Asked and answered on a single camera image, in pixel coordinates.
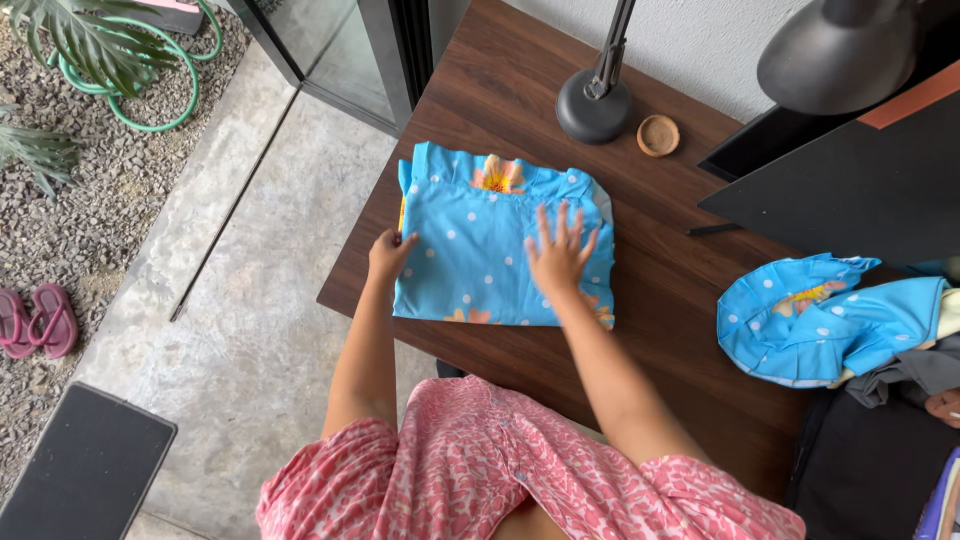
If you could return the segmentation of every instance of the black lamp shade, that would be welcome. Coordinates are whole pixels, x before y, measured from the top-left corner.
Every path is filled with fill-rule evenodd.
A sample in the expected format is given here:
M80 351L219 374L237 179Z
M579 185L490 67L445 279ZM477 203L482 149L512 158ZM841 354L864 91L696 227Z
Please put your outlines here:
M807 114L863 110L897 91L920 51L916 0L813 0L756 66L760 88Z

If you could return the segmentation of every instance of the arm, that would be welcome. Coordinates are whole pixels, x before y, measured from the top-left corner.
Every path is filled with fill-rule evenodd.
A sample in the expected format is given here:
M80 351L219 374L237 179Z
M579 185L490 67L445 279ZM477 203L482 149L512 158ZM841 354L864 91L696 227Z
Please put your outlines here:
M362 418L380 418L396 428L396 366L391 304L396 276L417 234L402 244L386 231L370 249L370 271L353 314L347 342L330 383L323 439Z
M583 212L574 227L566 226L566 203L557 212L557 232L551 241L543 207L538 209L540 252L527 238L534 280L553 304L564 326L577 372L587 391L600 429L611 445L635 465L670 454L706 455L660 399L653 383L610 335L584 302L578 282L596 245L597 231L580 249Z

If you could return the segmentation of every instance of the lamp base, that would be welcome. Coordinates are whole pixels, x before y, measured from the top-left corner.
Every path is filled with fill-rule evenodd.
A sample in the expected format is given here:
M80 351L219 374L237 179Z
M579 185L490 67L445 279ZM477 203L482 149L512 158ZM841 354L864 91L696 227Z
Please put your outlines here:
M593 79L593 69L578 71L557 94L557 119L567 135L585 144L607 144L620 135L633 98L622 82L602 99L590 99L584 86Z

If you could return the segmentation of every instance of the glass door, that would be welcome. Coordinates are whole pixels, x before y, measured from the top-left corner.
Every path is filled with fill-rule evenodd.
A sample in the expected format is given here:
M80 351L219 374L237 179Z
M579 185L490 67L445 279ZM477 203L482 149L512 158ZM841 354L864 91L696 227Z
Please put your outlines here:
M433 72L427 0L229 0L291 84L391 135Z

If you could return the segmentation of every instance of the blue ruffled garment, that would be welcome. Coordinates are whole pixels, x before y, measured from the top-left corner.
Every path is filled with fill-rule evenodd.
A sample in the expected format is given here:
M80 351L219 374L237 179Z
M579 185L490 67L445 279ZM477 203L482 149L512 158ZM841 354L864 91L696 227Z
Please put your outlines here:
M569 225L584 210L586 244L599 228L580 287L597 317L613 324L610 197L587 173L524 160L474 156L424 142L398 165L403 237L420 234L396 281L394 315L457 322L559 326L530 276L523 240L538 238L537 205L551 219L568 201Z
M935 339L946 280L915 278L852 291L878 264L877 258L821 254L757 268L717 302L720 346L754 377L807 388L834 383L844 366L862 375ZM796 301L787 300L823 286L832 296L814 300L799 315Z

